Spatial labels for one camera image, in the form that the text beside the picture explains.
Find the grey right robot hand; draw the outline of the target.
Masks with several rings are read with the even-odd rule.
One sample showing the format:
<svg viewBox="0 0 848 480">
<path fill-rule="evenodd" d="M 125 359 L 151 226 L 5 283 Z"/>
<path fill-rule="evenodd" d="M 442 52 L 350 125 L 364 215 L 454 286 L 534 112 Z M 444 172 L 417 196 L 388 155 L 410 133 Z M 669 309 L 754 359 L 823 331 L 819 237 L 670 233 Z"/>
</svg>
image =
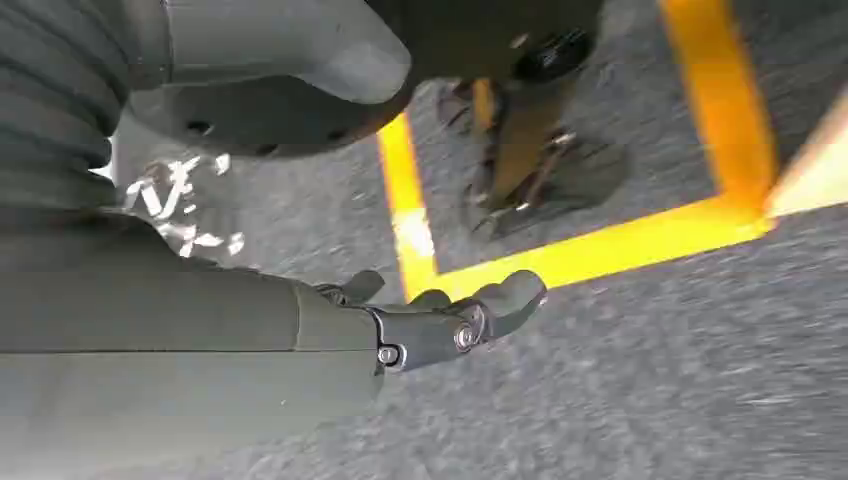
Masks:
<svg viewBox="0 0 848 480">
<path fill-rule="evenodd" d="M 291 76 L 376 104 L 410 67 L 363 1 L 2 3 L 3 478 L 302 429 L 528 321 L 546 288 L 525 270 L 372 306 L 373 271 L 316 287 L 182 257 L 99 174 L 136 90 Z"/>
</svg>

